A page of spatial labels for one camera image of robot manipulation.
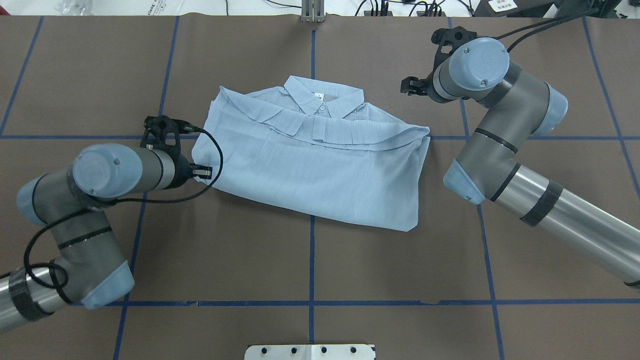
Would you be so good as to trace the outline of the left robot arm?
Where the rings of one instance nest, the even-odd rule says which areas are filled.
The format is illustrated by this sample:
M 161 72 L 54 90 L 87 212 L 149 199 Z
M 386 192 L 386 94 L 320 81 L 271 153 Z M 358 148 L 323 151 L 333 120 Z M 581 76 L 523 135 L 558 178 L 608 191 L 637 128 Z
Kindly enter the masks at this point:
M 26 246 L 22 266 L 1 278 L 1 332 L 66 305 L 93 310 L 126 296 L 135 280 L 105 209 L 125 203 L 128 194 L 173 189 L 192 177 L 215 182 L 218 174 L 166 149 L 105 143 L 25 184 L 18 209 L 41 230 Z

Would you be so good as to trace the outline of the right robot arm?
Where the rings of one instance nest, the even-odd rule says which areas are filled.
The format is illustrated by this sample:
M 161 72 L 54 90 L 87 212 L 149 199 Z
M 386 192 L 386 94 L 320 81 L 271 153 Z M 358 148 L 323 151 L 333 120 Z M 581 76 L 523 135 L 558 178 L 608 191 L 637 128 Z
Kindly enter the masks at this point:
M 403 79 L 400 92 L 441 104 L 473 100 L 486 109 L 444 185 L 474 205 L 498 204 L 638 291 L 639 230 L 515 158 L 530 136 L 550 133 L 565 118 L 567 98 L 512 61 L 498 39 L 456 27 L 440 28 L 430 40 L 438 46 L 432 71 Z

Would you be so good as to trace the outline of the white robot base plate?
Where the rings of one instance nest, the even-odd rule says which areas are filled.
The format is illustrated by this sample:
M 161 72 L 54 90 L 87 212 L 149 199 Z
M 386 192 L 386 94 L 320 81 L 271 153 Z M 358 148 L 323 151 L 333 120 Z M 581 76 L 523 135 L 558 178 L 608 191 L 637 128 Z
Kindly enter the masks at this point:
M 248 347 L 245 360 L 376 360 L 370 344 L 261 344 Z

